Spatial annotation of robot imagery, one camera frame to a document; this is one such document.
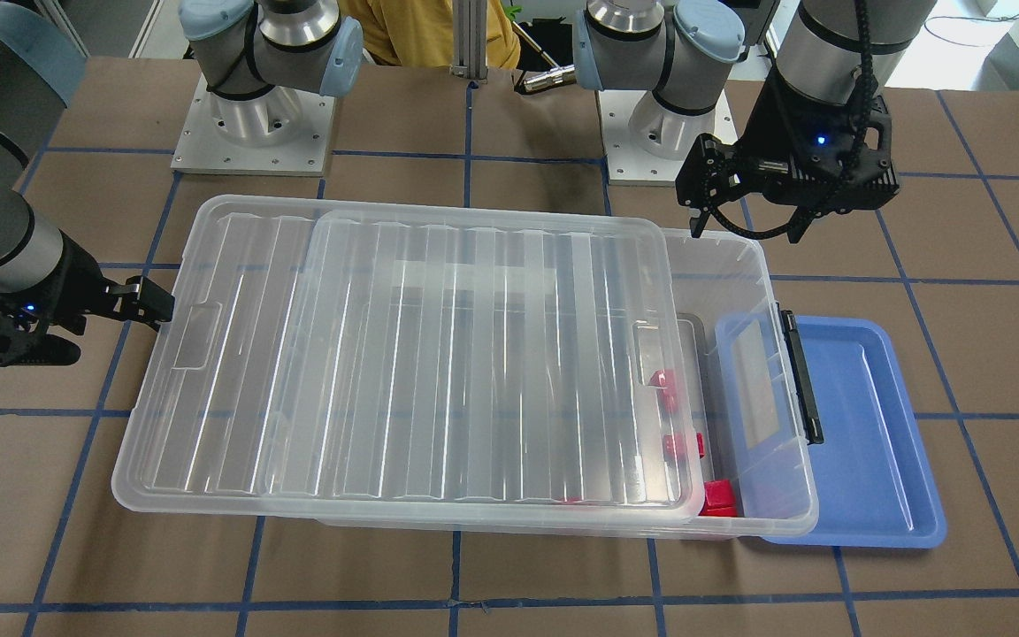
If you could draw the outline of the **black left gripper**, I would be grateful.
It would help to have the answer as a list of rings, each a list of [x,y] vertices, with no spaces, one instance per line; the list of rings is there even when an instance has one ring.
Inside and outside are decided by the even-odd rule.
[[[900,192],[891,157],[893,120],[877,96],[872,67],[858,65],[853,94],[824,104],[798,93],[772,70],[744,132],[732,144],[699,134],[675,179],[677,202],[690,210],[690,235],[711,220],[751,241],[803,241],[833,213],[874,211]],[[740,229],[720,206],[748,194],[792,206],[790,218],[767,230]]]

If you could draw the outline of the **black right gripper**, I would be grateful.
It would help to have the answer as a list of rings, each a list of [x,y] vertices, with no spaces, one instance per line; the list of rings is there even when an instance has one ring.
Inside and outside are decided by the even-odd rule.
[[[43,278],[20,290],[0,285],[0,367],[73,365],[81,347],[52,330],[81,337],[89,316],[145,324],[157,332],[173,319],[173,294],[142,275],[122,283],[106,278],[78,243],[65,233],[59,238],[61,253]]]

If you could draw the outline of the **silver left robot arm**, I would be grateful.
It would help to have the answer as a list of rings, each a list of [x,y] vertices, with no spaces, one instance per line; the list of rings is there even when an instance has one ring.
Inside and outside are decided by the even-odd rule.
[[[571,21],[577,82],[638,90],[631,132],[680,162],[690,234],[711,221],[749,241],[804,237],[825,215],[881,209],[899,193],[881,88],[931,1],[801,1],[735,142],[712,130],[749,45],[723,1],[587,1]]]

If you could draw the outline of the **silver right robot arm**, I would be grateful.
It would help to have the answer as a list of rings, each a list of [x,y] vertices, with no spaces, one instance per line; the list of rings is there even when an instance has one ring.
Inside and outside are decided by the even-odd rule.
[[[231,142],[283,140],[296,90],[346,96],[363,64],[363,25],[335,1],[182,1],[178,17]],[[146,277],[105,277],[15,187],[85,70],[60,28],[0,1],[0,367],[73,365],[90,316],[154,330],[173,316],[173,295]]]

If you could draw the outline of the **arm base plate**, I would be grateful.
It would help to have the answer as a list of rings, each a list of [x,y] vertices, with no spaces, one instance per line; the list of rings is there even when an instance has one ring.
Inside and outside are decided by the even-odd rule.
[[[254,100],[226,100],[199,78],[171,168],[203,176],[323,177],[337,104],[283,86]]]
[[[725,144],[737,140],[725,93],[700,116],[664,109],[650,90],[602,90],[597,97],[612,185],[674,185],[699,134]]]

